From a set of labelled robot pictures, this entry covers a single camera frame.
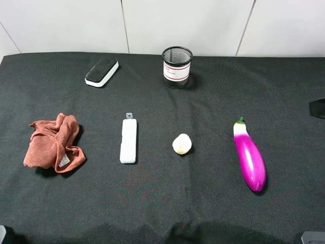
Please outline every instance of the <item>black mesh pen holder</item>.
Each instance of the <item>black mesh pen holder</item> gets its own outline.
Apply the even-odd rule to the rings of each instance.
[[[188,83],[192,52],[185,47],[169,47],[162,55],[165,85],[174,89],[185,87]]]

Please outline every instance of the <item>red stripe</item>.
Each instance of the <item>red stripe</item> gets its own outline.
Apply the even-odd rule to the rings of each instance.
[[[172,80],[181,80],[181,79],[186,79],[188,76],[189,76],[189,74],[188,75],[186,75],[185,77],[183,77],[183,78],[180,78],[180,79],[175,79],[175,78],[171,78],[171,77],[168,77],[167,75],[165,75],[168,79],[172,79]]]
[[[184,70],[184,69],[186,69],[188,66],[190,66],[190,64],[188,64],[188,66],[186,66],[186,67],[184,67],[184,68],[182,68],[182,69],[174,69],[174,68],[171,68],[171,67],[169,67],[168,65],[166,65],[166,63],[164,63],[164,65],[165,65],[167,68],[171,69],[171,70]]]

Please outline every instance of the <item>white wall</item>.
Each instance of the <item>white wall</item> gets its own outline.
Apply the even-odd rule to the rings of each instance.
[[[173,45],[194,55],[325,56],[324,7],[325,0],[0,0],[0,58],[161,54]]]

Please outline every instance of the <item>white usb drive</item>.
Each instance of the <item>white usb drive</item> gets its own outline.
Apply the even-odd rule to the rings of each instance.
[[[123,164],[136,162],[137,153],[137,120],[132,113],[126,113],[126,119],[122,126],[122,143],[120,161]]]

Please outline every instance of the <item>white tag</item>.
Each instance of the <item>white tag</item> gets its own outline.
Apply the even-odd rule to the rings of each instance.
[[[188,78],[190,63],[182,67],[171,67],[164,61],[164,76],[171,81],[183,81]]]
[[[68,158],[67,154],[63,155],[63,158],[61,159],[61,162],[59,164],[59,167],[63,167],[64,165],[68,164],[70,162],[70,159]]]

